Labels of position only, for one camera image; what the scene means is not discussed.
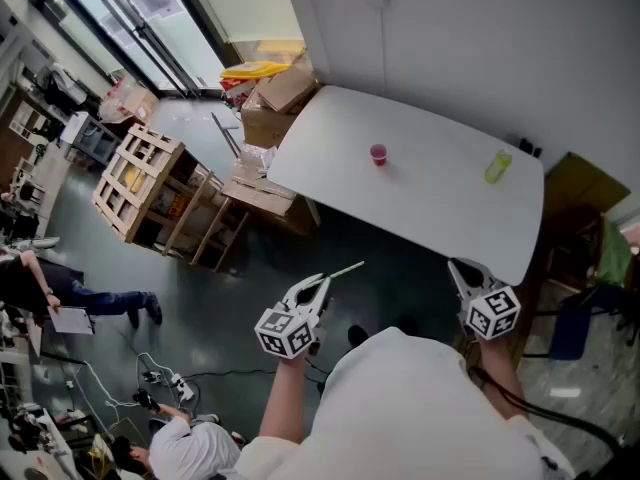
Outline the person's right forearm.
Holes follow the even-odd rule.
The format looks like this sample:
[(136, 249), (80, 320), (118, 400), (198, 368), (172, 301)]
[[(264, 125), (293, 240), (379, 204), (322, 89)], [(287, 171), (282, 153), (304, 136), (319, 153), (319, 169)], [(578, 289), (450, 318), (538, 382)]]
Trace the person's right forearm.
[[(512, 361), (508, 339), (503, 336), (485, 340), (478, 336), (477, 341), (482, 368), (500, 386), (523, 399), (524, 393)], [(515, 416), (527, 418), (527, 413), (511, 405), (495, 386), (484, 384), (482, 391), (489, 402), (506, 420)]]

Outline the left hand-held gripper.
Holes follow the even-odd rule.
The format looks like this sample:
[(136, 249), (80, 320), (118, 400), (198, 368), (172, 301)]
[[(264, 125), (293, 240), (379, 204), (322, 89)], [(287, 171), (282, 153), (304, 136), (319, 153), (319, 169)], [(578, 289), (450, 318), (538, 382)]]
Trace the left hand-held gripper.
[(254, 327), (262, 349), (281, 359), (315, 355), (326, 335), (320, 317), (328, 304), (331, 278), (319, 273), (293, 285), (282, 301), (264, 311)]

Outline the person's left forearm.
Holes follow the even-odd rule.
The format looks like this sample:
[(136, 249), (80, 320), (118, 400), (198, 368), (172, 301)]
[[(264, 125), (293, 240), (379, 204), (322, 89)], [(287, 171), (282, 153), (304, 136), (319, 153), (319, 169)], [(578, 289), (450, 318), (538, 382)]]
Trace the person's left forearm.
[(304, 369), (302, 355), (281, 360), (276, 369), (259, 436), (299, 444), (304, 438)]

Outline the metal rod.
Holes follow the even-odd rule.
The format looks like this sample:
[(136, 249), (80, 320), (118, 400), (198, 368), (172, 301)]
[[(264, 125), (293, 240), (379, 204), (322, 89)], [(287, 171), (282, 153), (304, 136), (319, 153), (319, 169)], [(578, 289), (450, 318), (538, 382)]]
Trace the metal rod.
[(241, 155), (241, 149), (240, 149), (239, 145), (236, 143), (236, 141), (234, 140), (233, 136), (230, 133), (230, 129), (237, 129), (237, 126), (235, 126), (235, 125), (223, 126), (214, 112), (211, 112), (211, 118), (212, 118), (213, 122), (216, 124), (216, 126), (218, 127), (220, 133), (222, 134), (225, 142), (227, 143), (227, 145), (231, 149), (231, 151), (232, 151), (233, 155), (235, 156), (235, 158), (239, 159), (240, 155)]

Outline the flattened cardboard box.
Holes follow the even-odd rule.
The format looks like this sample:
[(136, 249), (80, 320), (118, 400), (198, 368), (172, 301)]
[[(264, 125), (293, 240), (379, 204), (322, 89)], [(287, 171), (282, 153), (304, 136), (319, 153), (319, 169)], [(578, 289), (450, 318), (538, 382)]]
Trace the flattened cardboard box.
[(260, 169), (237, 164), (223, 194), (265, 222), (300, 236), (309, 235), (320, 219), (303, 196), (272, 183)]

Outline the yellow-green drink bottle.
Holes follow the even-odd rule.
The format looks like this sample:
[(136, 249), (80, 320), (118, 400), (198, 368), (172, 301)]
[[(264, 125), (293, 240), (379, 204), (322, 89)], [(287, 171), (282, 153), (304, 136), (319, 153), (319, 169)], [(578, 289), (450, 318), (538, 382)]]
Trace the yellow-green drink bottle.
[(504, 150), (499, 150), (484, 173), (484, 179), (489, 184), (498, 183), (512, 163), (512, 155)]

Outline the green cloth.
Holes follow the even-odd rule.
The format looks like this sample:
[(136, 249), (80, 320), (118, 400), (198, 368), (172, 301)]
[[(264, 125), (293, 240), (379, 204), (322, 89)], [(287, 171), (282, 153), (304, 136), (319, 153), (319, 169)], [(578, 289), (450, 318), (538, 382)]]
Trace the green cloth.
[(601, 220), (601, 249), (597, 279), (605, 284), (623, 287), (631, 263), (631, 246), (620, 230), (605, 217)]

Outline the folded cardboard box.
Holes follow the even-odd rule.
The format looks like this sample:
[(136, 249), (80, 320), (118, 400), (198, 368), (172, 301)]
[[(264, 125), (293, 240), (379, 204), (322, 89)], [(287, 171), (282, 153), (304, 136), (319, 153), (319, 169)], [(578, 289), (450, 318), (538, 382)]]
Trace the folded cardboard box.
[(261, 80), (256, 91), (273, 111), (288, 113), (317, 87), (312, 70), (304, 65), (291, 65), (286, 71)]

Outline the white power strip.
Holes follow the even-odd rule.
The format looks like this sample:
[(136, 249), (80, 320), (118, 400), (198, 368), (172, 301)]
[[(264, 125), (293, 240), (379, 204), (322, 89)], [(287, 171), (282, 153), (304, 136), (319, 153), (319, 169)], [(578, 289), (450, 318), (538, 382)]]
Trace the white power strip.
[(174, 373), (170, 378), (170, 382), (171, 385), (177, 389), (181, 402), (187, 402), (193, 399), (194, 391), (180, 374)]

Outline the wooden slat crate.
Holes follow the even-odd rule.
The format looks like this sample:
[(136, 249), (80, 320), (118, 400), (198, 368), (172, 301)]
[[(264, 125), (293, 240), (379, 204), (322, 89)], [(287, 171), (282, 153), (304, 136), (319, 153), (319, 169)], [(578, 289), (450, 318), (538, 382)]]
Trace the wooden slat crate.
[(218, 272), (249, 217), (223, 189), (184, 143), (135, 123), (92, 203), (121, 241)]

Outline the white clipboard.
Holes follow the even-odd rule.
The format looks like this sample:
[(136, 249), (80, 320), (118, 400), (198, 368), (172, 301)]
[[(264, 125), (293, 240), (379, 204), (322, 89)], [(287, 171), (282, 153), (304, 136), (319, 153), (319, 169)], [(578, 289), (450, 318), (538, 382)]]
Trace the white clipboard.
[(49, 308), (49, 315), (57, 333), (93, 335), (94, 326), (84, 308), (60, 306)]

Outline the yellow plastic bag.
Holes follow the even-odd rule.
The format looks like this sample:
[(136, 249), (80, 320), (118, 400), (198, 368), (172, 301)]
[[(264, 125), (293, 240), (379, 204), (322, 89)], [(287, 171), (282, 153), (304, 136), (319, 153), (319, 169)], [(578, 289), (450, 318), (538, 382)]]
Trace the yellow plastic bag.
[(226, 68), (220, 73), (220, 78), (229, 80), (259, 80), (282, 73), (291, 67), (290, 64), (271, 61), (248, 61)]

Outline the clear bag with box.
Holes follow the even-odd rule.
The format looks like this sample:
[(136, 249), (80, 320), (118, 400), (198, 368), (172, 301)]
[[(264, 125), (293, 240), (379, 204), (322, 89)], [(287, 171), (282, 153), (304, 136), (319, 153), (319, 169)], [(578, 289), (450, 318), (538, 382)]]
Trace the clear bag with box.
[(99, 106), (99, 118), (104, 123), (121, 123), (135, 117), (148, 125), (159, 104), (159, 99), (133, 77), (119, 80), (107, 92)]

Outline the large cardboard box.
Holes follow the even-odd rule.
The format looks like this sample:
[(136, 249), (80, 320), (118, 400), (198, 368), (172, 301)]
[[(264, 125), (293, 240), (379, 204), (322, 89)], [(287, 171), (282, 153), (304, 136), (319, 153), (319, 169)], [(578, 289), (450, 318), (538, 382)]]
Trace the large cardboard box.
[(279, 113), (263, 105), (256, 91), (244, 102), (240, 114), (244, 142), (263, 149), (278, 148), (297, 118), (296, 114)]

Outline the small test tube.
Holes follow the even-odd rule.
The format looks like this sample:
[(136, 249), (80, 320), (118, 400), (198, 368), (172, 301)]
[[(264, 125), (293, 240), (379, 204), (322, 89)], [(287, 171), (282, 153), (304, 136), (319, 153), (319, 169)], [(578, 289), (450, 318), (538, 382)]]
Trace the small test tube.
[(329, 277), (331, 279), (335, 279), (337, 277), (340, 277), (340, 276), (345, 275), (345, 274), (347, 274), (347, 273), (349, 273), (349, 272), (351, 272), (351, 271), (353, 271), (355, 269), (358, 269), (358, 268), (362, 267), (364, 264), (365, 264), (365, 261), (359, 261), (357, 263), (354, 263), (354, 264), (352, 264), (352, 265), (350, 265), (348, 267), (345, 267), (345, 268), (343, 268), (343, 269), (341, 269), (339, 271), (336, 271), (336, 272), (330, 274)]

